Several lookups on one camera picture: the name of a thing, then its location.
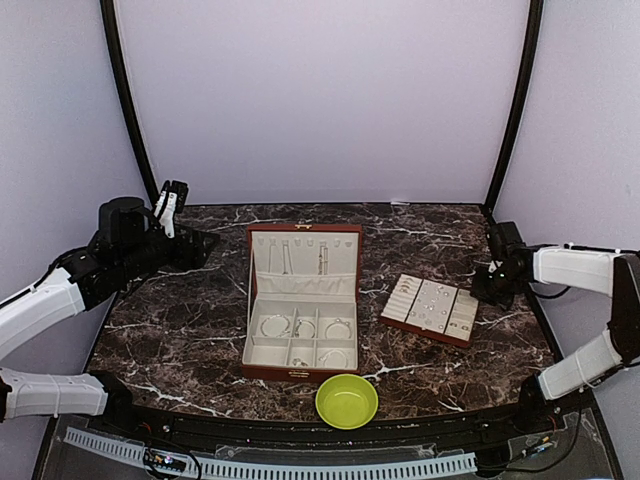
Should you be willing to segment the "brown wooden jewelry box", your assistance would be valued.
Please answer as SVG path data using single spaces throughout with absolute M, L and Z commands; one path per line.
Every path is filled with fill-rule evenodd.
M 362 228 L 339 224 L 254 225 L 248 229 L 249 289 L 242 373 L 267 381 L 321 383 L 359 371 L 358 296 Z M 326 326 L 348 321 L 349 340 L 327 340 Z M 317 363 L 346 353 L 346 369 Z

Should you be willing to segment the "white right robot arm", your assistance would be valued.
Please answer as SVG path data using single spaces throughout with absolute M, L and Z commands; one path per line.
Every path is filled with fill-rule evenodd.
M 489 265 L 474 298 L 503 309 L 524 294 L 559 345 L 555 363 L 527 377 L 510 424 L 534 432 L 561 399 L 639 365 L 639 253 L 573 242 L 528 245 L 512 221 L 486 232 Z

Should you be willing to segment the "silver beaded bangle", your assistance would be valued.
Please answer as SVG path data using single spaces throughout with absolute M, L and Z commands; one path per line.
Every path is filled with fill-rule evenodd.
M 327 340 L 349 340 L 353 336 L 353 329 L 348 321 L 337 318 L 326 326 L 324 336 Z

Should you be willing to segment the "brown ring earring tray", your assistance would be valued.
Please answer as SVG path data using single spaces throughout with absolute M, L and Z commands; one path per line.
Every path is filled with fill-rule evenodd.
M 458 347 L 469 347 L 479 307 L 470 292 L 401 274 L 380 321 Z

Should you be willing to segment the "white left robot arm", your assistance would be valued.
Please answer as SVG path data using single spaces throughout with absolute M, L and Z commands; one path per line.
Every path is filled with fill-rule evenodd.
M 103 304 L 135 280 L 163 267 L 201 268 L 220 237 L 177 225 L 176 193 L 165 193 L 155 210 L 137 197 L 119 197 L 100 206 L 98 229 L 88 245 L 61 254 L 45 274 L 1 303 L 1 355 L 54 325 Z M 104 372 L 53 375 L 1 371 L 1 418 L 81 414 L 101 416 L 120 436 L 141 427 L 130 406 L 130 391 Z

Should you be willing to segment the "silver wrap bangle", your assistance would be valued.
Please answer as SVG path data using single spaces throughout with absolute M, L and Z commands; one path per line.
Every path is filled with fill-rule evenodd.
M 344 351 L 332 349 L 322 354 L 317 363 L 326 369 L 346 369 L 349 366 L 349 358 Z

